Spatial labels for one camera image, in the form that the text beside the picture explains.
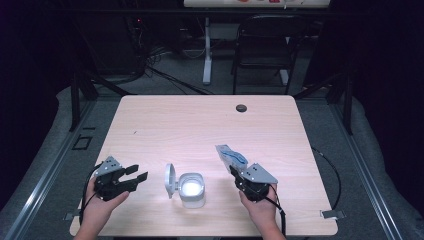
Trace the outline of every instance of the finger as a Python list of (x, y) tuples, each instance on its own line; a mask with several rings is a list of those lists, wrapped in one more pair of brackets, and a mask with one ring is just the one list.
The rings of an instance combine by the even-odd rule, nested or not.
[(93, 177), (90, 179), (90, 181), (88, 182), (87, 185), (87, 193), (86, 195), (91, 197), (95, 192), (94, 192), (94, 183), (96, 182), (96, 177)]
[(242, 192), (242, 191), (239, 191), (239, 196), (240, 196), (240, 201), (241, 201), (241, 203), (243, 203), (243, 205), (245, 205), (246, 206), (246, 201), (247, 201), (247, 197), (246, 197), (246, 195), (244, 194), (244, 192)]
[(115, 198), (107, 201), (109, 207), (113, 210), (115, 209), (117, 206), (119, 206), (121, 203), (123, 203), (128, 196), (130, 195), (130, 193), (128, 191), (125, 191), (121, 194), (119, 194), (118, 196), (116, 196)]

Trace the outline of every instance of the crumpled blue fabric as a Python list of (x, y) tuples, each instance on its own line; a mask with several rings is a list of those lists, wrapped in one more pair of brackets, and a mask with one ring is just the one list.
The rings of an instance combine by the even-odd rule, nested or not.
[(248, 161), (243, 155), (231, 150), (231, 148), (226, 144), (216, 145), (215, 147), (229, 173), (231, 173), (230, 165), (233, 166), (233, 168), (235, 168), (239, 173), (246, 170)]

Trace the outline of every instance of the white lid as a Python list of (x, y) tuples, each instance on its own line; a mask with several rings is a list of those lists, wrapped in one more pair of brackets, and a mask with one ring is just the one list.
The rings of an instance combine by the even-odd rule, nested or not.
[(175, 168), (174, 168), (174, 165), (172, 163), (168, 163), (166, 165), (165, 188), (166, 188), (166, 191), (168, 192), (169, 198), (171, 199), (175, 190), (178, 188), (178, 182), (177, 182), (176, 176), (175, 176)]

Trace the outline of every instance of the wooden table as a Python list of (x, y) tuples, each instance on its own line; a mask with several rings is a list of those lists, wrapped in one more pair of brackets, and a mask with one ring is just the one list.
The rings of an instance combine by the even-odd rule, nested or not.
[[(244, 104), (246, 112), (236, 106)], [(302, 120), (290, 96), (126, 96), (110, 126), (97, 164), (108, 156), (123, 167), (139, 164), (145, 182), (113, 212), (102, 236), (259, 236), (241, 204), (234, 178), (215, 145), (228, 144), (261, 164), (279, 181), (287, 235), (323, 236), (337, 232)], [(165, 190), (165, 166), (177, 177), (203, 175), (206, 203), (186, 209), (176, 192)], [(70, 232), (75, 235), (76, 217)]]

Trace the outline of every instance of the metal bracket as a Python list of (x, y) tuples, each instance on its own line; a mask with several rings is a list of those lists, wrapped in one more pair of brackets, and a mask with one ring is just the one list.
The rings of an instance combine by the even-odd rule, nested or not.
[(79, 216), (80, 211), (81, 211), (81, 209), (77, 209), (73, 213), (65, 213), (65, 216), (63, 216), (62, 220), (63, 221), (72, 221), (74, 219), (74, 217)]
[(112, 156), (106, 158), (106, 160), (100, 165), (99, 169), (94, 173), (96, 177), (108, 174), (110, 172), (122, 169), (122, 165)]
[(343, 211), (336, 211), (336, 210), (330, 210), (330, 211), (321, 211), (321, 216), (324, 219), (342, 219), (346, 217), (346, 214)]
[(248, 169), (241, 172), (241, 175), (255, 183), (278, 183), (278, 180), (258, 163), (254, 163)]

